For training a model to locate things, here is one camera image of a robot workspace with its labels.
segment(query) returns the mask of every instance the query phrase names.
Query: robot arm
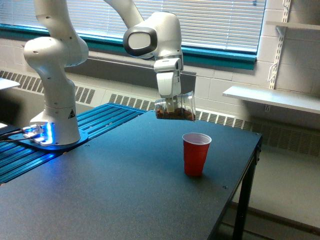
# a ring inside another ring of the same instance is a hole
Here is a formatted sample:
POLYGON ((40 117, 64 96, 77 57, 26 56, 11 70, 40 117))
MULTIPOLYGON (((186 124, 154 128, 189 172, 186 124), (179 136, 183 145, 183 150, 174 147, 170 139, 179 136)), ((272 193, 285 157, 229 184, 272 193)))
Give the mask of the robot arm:
POLYGON ((33 140, 43 146, 72 144, 80 134, 75 85, 67 78, 65 67, 84 62, 88 46, 71 24, 66 0, 34 0, 34 7, 37 20, 48 29, 50 37, 30 40, 24 47, 24 57, 41 77, 44 88, 44 111, 31 124, 45 126, 45 130, 33 140))
POLYGON ((169 102, 181 93, 183 54, 178 17, 169 12, 154 12, 143 20, 132 0, 104 1, 119 13, 128 27, 123 36, 125 50, 136 58, 155 58, 154 71, 159 93, 169 102))

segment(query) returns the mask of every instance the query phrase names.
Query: red plastic cup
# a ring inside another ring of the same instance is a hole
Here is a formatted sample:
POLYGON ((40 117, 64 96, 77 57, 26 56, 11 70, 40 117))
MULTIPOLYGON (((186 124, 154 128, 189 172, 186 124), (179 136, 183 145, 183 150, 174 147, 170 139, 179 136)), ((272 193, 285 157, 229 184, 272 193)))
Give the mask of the red plastic cup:
POLYGON ((202 133, 190 132, 182 136, 184 173, 188 176, 202 175, 211 137, 202 133))

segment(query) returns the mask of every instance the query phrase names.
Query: blue aluminum rail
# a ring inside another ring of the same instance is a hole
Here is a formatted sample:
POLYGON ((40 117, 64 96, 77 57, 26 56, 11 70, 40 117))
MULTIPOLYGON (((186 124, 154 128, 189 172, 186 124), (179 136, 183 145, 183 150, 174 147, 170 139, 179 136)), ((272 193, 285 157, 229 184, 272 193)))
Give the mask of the blue aluminum rail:
MULTIPOLYGON (((107 103, 77 116, 79 129, 86 131, 89 141, 124 124, 146 111, 115 103, 107 103)), ((60 156, 62 152, 47 152, 18 142, 0 143, 0 184, 60 156)))

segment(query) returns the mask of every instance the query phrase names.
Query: window sill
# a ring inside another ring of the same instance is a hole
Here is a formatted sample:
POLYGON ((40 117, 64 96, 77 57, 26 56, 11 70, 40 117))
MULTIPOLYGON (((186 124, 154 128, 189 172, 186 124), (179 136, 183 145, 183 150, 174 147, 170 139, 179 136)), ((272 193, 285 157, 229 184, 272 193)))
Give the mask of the window sill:
MULTIPOLYGON (((0 23, 0 38, 34 39, 49 36, 46 29, 8 25, 0 23)), ((88 35, 80 33, 79 36, 86 41, 88 47, 96 50, 110 51, 115 54, 125 54, 123 41, 117 38, 88 35)), ((193 47, 182 47, 183 61, 188 65, 201 67, 228 67, 236 69, 253 70, 257 56, 255 54, 208 50, 193 47)))

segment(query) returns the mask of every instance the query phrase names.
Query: window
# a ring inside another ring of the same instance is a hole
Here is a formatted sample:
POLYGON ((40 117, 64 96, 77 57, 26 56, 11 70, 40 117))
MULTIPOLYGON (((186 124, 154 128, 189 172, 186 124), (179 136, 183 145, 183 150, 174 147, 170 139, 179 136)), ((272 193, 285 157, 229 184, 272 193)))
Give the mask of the window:
MULTIPOLYGON (((256 54, 266 0, 134 0, 146 19, 166 11, 179 17, 182 45, 256 54)), ((79 33, 121 39, 126 26, 103 0, 67 0, 79 33)), ((41 28, 33 0, 0 0, 0 23, 41 28)))

